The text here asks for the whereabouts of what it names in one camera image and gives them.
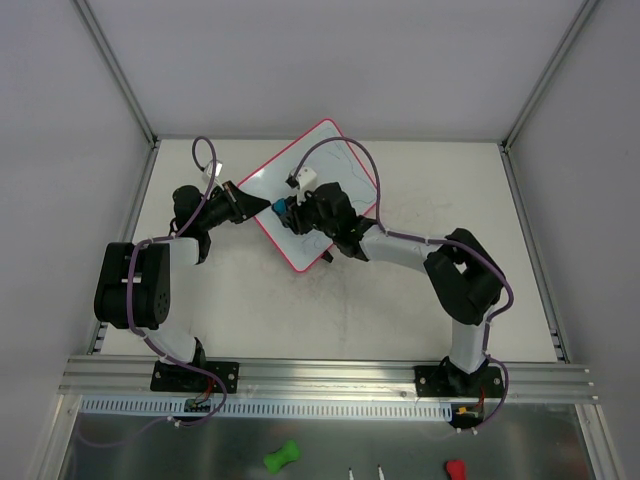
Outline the blue whiteboard eraser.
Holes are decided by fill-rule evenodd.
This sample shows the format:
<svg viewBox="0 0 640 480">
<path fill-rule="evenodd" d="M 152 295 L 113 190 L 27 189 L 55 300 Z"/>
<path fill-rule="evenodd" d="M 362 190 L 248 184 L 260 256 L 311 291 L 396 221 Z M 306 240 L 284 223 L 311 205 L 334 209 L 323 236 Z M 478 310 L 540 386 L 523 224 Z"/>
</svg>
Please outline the blue whiteboard eraser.
<svg viewBox="0 0 640 480">
<path fill-rule="evenodd" d="M 287 203 L 284 198 L 280 198 L 271 205 L 272 211 L 280 216 L 287 212 Z"/>
</svg>

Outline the pink framed whiteboard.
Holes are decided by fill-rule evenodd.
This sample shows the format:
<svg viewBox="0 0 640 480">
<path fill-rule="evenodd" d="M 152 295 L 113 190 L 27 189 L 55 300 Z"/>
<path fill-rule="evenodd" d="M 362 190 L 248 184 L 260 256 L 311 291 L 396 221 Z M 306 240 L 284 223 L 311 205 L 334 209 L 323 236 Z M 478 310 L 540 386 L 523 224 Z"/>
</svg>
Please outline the pink framed whiteboard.
<svg viewBox="0 0 640 480">
<path fill-rule="evenodd" d="M 286 179 L 304 154 L 321 140 L 341 134 L 333 120 L 322 120 L 243 179 L 239 184 L 240 190 L 272 203 L 293 195 L 294 191 L 286 184 Z M 316 172 L 319 184 L 339 183 L 355 211 L 366 215 L 375 208 L 377 186 L 364 164 L 365 160 L 366 157 L 358 153 L 355 146 L 334 141 L 314 150 L 303 165 Z M 262 211 L 255 220 L 298 273 L 308 270 L 332 246 L 331 240 L 318 231 L 302 236 L 292 233 L 270 209 Z"/>
</svg>

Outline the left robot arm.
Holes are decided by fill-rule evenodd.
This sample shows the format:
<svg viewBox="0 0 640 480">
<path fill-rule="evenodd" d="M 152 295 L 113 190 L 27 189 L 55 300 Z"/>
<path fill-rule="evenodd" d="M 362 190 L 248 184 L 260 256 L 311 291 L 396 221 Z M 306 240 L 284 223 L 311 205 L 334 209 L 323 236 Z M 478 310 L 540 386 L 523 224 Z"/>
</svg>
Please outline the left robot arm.
<svg viewBox="0 0 640 480">
<path fill-rule="evenodd" d="M 201 192 L 185 185 L 172 194 L 174 217 L 165 237 L 137 244 L 107 245 L 94 297 L 98 321 L 139 337 L 159 358 L 175 366 L 174 378 L 188 390 L 208 381 L 201 342 L 165 325 L 171 310 L 171 277 L 198 266 L 211 250 L 210 231 L 225 223 L 241 224 L 271 206 L 243 192 L 233 182 Z"/>
</svg>

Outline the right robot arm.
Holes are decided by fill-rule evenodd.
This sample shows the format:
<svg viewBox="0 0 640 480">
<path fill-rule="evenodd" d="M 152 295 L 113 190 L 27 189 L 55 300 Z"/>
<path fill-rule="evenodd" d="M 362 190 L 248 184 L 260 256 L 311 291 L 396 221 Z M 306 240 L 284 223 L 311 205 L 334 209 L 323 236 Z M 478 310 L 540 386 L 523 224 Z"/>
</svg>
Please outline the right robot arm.
<svg viewBox="0 0 640 480">
<path fill-rule="evenodd" d="M 442 239 L 393 232 L 358 214 L 338 183 L 280 199 L 272 210 L 296 235 L 318 231 L 349 258 L 387 262 L 428 276 L 441 307 L 452 319 L 452 343 L 431 381 L 458 396 L 480 390 L 494 307 L 505 289 L 503 272 L 466 229 Z"/>
</svg>

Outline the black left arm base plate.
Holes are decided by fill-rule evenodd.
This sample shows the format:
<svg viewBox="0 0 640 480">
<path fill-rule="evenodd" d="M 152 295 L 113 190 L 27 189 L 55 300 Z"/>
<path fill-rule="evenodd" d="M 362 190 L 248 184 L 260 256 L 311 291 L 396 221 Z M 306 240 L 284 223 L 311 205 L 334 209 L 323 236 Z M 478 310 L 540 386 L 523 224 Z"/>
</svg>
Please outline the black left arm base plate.
<svg viewBox="0 0 640 480">
<path fill-rule="evenodd" d="M 218 380 L 211 382 L 211 377 L 208 375 L 156 361 L 150 390 L 168 393 L 204 393 L 206 391 L 222 393 L 222 386 L 224 386 L 228 394 L 237 392 L 240 378 L 238 362 L 207 360 L 202 369 L 216 375 Z"/>
</svg>

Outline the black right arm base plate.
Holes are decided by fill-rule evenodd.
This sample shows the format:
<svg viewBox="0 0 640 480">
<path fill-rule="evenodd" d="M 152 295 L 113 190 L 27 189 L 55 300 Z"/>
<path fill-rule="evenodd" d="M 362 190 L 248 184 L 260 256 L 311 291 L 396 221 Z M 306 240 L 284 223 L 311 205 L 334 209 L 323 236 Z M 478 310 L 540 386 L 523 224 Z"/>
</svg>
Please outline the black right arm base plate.
<svg viewBox="0 0 640 480">
<path fill-rule="evenodd" d="M 467 374 L 448 363 L 416 365 L 413 367 L 416 394 L 437 398 L 486 398 L 498 399 L 504 391 L 502 372 L 497 366 L 483 365 Z"/>
</svg>

